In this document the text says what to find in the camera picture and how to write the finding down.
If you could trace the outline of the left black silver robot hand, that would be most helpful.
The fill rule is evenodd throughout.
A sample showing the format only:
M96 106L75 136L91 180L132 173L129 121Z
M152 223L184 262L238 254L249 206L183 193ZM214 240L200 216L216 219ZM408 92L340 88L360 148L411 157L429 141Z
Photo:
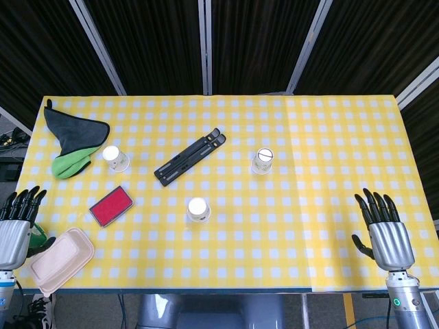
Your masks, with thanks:
M27 258L49 249L56 238L40 233L37 242L31 242L38 232L36 217L46 190L35 186L20 193L13 192L1 204L1 270L13 271Z

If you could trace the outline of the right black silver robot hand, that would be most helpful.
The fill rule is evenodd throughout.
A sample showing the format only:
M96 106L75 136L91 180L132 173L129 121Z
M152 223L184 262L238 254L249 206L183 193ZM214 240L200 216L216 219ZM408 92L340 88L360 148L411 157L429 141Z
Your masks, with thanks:
M389 195L380 195L363 189L364 197L356 194L364 218L371 246L365 246L361 239L351 236L357 250L373 259L384 271L404 271L414 263L414 253L409 234L399 217L394 201Z

